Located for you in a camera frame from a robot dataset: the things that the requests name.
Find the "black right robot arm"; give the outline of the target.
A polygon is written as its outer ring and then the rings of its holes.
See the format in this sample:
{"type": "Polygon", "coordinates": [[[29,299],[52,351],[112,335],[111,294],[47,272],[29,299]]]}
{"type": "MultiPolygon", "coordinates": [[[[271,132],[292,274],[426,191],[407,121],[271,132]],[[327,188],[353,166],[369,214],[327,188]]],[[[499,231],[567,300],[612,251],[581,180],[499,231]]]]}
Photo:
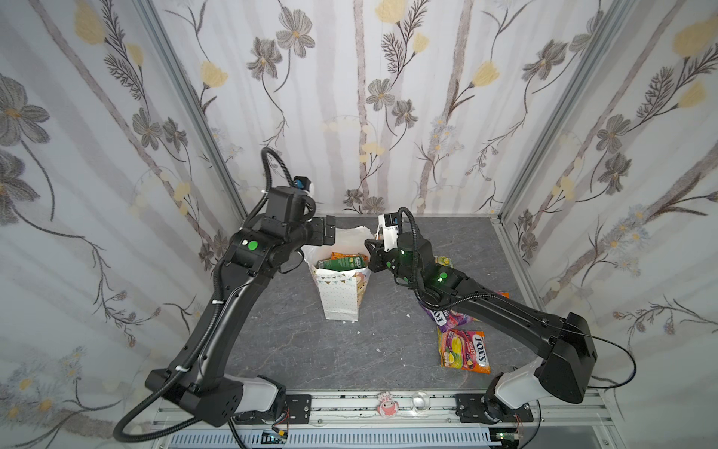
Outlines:
{"type": "Polygon", "coordinates": [[[379,217],[375,239],[365,242],[368,267],[389,271],[397,284],[413,291],[430,312],[460,312],[514,338],[536,358],[497,375],[484,394],[457,406],[458,415],[493,425],[516,422],[531,403],[555,398],[580,404],[592,389],[598,362],[596,343],[587,321],[571,312],[565,317],[525,306],[494,292],[458,269],[436,261],[412,213],[405,207],[379,217]]]}

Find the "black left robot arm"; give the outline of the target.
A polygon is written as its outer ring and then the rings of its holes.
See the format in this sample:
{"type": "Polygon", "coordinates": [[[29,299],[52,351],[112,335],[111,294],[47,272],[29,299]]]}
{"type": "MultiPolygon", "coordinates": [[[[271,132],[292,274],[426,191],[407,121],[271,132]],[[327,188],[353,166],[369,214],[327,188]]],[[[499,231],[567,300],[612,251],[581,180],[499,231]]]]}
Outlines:
{"type": "Polygon", "coordinates": [[[278,420],[285,414],[286,389],[264,376],[226,374],[228,357],[252,307],[290,256],[307,245],[331,245],[336,220],[315,215],[306,177],[284,175],[285,186],[267,177],[261,200],[230,239],[212,272],[213,294],[189,340],[165,369],[152,370],[145,387],[151,392],[113,431],[120,443],[160,439],[194,424],[233,426],[241,415],[278,420]],[[163,398],[189,413],[190,419],[146,434],[126,427],[163,398]]]}

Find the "orange corn snack bag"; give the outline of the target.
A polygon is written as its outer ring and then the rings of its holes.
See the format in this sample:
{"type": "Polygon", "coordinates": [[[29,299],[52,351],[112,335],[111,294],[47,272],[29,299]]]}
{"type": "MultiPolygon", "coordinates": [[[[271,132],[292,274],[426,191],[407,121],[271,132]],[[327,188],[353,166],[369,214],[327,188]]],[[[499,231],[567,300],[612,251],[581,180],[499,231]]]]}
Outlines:
{"type": "Polygon", "coordinates": [[[344,254],[339,252],[332,252],[330,259],[336,260],[336,259],[342,259],[342,258],[348,258],[348,257],[360,257],[364,261],[368,261],[368,256],[366,254],[344,254]]]}

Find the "green Fox's tea packet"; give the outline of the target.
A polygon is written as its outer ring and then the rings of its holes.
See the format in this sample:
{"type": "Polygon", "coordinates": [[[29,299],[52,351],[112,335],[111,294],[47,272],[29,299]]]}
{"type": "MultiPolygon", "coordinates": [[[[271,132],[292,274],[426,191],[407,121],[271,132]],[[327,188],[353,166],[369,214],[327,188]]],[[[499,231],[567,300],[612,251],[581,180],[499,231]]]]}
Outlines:
{"type": "Polygon", "coordinates": [[[355,271],[356,269],[364,269],[365,267],[366,261],[362,256],[325,259],[317,263],[317,269],[326,269],[327,271],[355,271]]]}

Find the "green yellow Fox's candy bag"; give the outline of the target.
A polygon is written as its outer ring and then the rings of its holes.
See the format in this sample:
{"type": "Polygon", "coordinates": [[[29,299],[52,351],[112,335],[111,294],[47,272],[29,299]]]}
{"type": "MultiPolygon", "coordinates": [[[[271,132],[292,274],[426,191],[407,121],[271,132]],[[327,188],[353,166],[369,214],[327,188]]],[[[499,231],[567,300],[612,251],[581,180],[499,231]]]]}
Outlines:
{"type": "Polygon", "coordinates": [[[448,258],[448,257],[446,257],[446,256],[437,256],[437,257],[436,257],[436,262],[437,262],[439,265],[442,265],[442,266],[445,266],[445,267],[449,267],[449,268],[452,268],[452,267],[454,266],[454,264],[452,263],[452,260],[450,260],[450,258],[448,258]]]}

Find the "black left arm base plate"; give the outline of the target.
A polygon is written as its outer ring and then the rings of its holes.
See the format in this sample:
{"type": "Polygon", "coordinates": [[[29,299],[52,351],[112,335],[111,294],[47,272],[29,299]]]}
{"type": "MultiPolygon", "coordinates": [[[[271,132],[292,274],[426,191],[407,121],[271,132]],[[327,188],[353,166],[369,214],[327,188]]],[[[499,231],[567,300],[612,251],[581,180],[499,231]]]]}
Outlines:
{"type": "Polygon", "coordinates": [[[312,414],[312,395],[291,394],[286,396],[285,409],[290,426],[308,425],[312,414]]]}

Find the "purple Fox's berries bag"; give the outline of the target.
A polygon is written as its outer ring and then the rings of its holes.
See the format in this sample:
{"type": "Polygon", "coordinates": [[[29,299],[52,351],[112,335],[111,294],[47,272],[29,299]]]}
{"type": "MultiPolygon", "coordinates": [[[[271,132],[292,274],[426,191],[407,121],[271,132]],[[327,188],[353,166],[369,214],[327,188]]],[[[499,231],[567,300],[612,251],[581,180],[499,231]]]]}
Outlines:
{"type": "Polygon", "coordinates": [[[440,332],[448,332],[451,329],[467,325],[474,320],[473,317],[467,314],[460,314],[460,312],[450,310],[430,311],[426,307],[423,307],[423,310],[435,322],[440,332]]]}

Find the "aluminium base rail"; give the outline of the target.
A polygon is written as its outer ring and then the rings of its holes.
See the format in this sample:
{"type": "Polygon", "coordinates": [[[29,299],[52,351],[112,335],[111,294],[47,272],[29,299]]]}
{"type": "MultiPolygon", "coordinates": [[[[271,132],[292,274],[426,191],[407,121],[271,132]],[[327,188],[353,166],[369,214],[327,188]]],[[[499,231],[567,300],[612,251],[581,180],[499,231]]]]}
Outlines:
{"type": "Polygon", "coordinates": [[[484,424],[478,390],[288,393],[277,422],[251,418],[232,428],[194,425],[157,448],[623,448],[598,393],[568,405],[544,398],[507,421],[484,424]]]}

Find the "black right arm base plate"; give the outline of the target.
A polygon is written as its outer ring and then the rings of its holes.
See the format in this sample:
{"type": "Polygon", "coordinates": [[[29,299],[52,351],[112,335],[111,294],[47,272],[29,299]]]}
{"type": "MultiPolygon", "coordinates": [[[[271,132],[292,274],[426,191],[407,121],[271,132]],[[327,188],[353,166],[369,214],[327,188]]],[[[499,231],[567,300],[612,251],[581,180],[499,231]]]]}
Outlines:
{"type": "Polygon", "coordinates": [[[456,394],[455,414],[460,422],[480,423],[488,426],[497,424],[532,423],[534,415],[531,408],[525,404],[518,409],[512,409],[491,395],[486,394],[456,394]]]}

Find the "clear round suction cup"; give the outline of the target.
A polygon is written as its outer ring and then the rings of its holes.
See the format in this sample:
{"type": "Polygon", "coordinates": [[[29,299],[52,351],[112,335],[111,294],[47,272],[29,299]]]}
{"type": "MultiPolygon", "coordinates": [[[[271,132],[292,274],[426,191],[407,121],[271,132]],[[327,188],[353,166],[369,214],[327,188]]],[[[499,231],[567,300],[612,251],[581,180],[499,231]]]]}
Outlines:
{"type": "Polygon", "coordinates": [[[431,397],[424,391],[416,391],[411,398],[411,409],[413,413],[421,415],[430,410],[431,397]]]}

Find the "pink yellow Fox's candy bag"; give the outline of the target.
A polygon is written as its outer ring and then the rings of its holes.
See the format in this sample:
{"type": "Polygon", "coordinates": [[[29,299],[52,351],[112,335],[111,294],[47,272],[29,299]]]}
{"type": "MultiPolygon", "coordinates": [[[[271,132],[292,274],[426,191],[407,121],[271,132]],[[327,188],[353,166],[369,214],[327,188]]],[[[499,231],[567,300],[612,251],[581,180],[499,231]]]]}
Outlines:
{"type": "Polygon", "coordinates": [[[491,367],[482,331],[449,329],[437,330],[441,366],[447,369],[490,374],[491,367]]]}

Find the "white cartoon paper bag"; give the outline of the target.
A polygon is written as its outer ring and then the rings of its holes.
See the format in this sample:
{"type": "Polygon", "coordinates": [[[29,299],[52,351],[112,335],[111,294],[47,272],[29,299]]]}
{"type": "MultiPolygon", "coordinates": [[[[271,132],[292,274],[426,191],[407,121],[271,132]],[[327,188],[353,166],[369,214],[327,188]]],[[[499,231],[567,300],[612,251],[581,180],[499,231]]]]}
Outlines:
{"type": "Polygon", "coordinates": [[[366,294],[371,271],[368,261],[364,269],[355,271],[327,271],[317,269],[320,260],[330,259],[332,252],[366,254],[365,240],[372,237],[366,226],[337,229],[332,246],[304,246],[304,260],[316,285],[327,320],[352,321],[359,319],[359,308],[366,294]]]}

